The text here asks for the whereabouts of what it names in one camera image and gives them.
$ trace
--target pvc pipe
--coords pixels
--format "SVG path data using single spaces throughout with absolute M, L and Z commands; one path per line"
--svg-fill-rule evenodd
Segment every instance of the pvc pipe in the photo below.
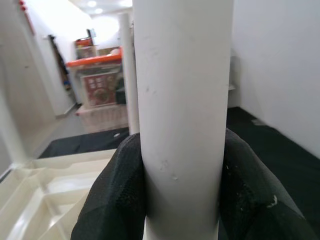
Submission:
M 233 0 L 135 0 L 133 13 L 146 239 L 217 239 Z
M 125 98 L 128 111 L 129 131 L 132 135 L 140 132 L 136 62 L 131 37 L 129 15 L 127 13 L 120 14 L 119 22 L 123 53 L 122 63 L 124 69 Z
M 12 167 L 22 167 L 30 163 L 21 137 L 8 109 L 4 89 L 0 89 L 0 138 L 2 138 Z

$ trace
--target scuff mark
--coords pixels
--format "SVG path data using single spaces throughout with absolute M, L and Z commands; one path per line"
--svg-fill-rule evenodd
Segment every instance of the scuff mark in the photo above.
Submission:
M 278 199 L 277 199 L 276 195 L 273 195 L 273 200 L 274 200 L 273 203 L 271 203 L 270 205 L 266 206 L 268 209 L 273 208 L 275 205 L 278 204 Z

